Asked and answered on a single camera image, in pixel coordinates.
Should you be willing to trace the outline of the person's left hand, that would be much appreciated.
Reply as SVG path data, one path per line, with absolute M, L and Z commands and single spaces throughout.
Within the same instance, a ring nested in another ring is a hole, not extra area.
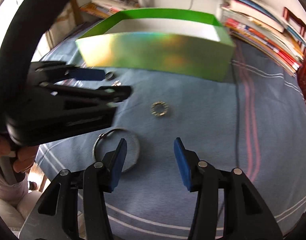
M 23 146 L 15 150 L 16 159 L 13 162 L 13 170 L 16 173 L 24 173 L 35 162 L 39 146 Z M 9 156 L 13 150 L 9 141 L 0 136 L 0 157 Z

